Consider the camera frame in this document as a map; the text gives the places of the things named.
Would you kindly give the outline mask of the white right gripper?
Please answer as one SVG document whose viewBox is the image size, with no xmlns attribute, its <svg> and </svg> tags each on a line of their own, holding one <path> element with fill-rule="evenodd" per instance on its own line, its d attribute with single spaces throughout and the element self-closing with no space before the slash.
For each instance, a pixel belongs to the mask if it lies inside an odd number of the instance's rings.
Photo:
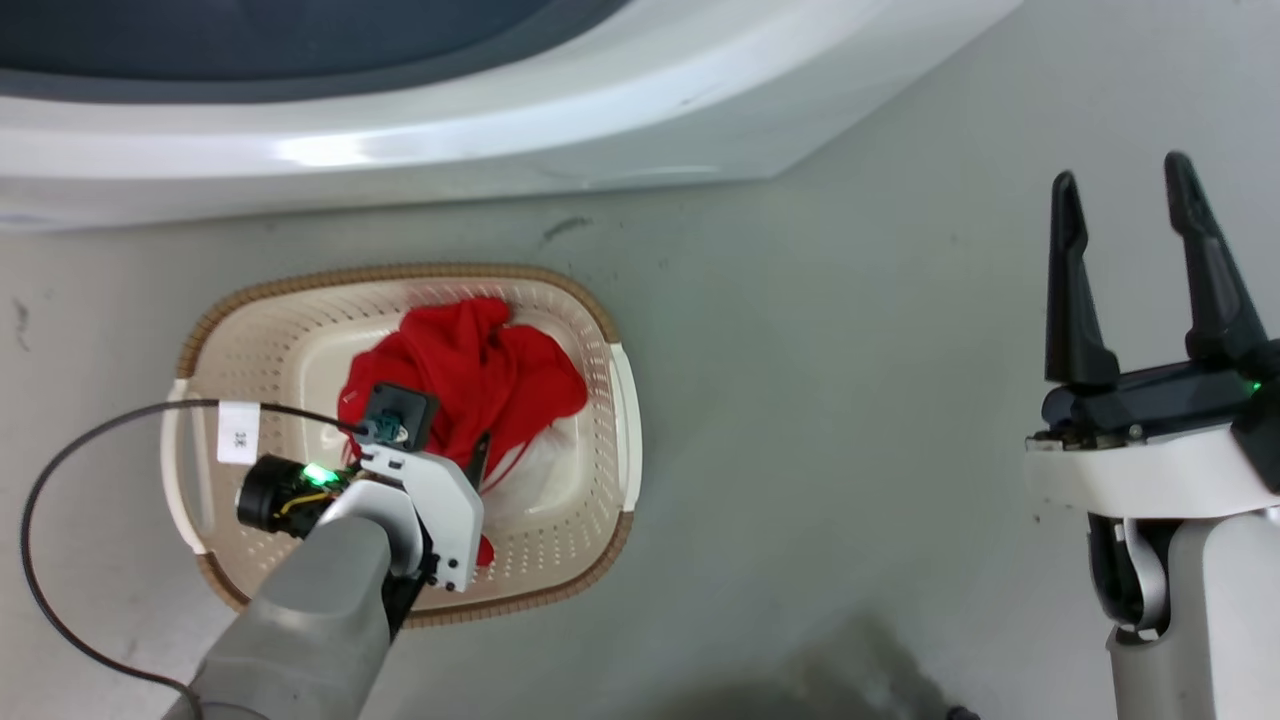
<svg viewBox="0 0 1280 720">
<path fill-rule="evenodd" d="M 1120 519 L 1211 519 L 1277 505 L 1277 342 L 1270 341 L 1188 155 L 1164 159 L 1190 300 L 1189 359 L 1120 375 L 1085 268 L 1075 176 L 1052 183 L 1044 429 L 1027 441 L 1037 498 Z"/>
</svg>

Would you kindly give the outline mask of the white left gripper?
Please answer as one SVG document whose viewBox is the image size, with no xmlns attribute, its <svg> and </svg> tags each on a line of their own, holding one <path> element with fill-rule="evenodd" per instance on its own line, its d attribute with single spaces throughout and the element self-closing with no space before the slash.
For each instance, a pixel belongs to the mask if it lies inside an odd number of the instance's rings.
<svg viewBox="0 0 1280 720">
<path fill-rule="evenodd" d="M 483 539 L 480 498 L 492 447 L 481 433 L 468 478 L 447 457 L 364 445 L 355 469 L 333 470 L 268 455 L 237 492 L 241 525 L 306 539 L 344 518 L 374 523 L 390 548 L 388 573 L 449 592 L 472 583 Z"/>
</svg>

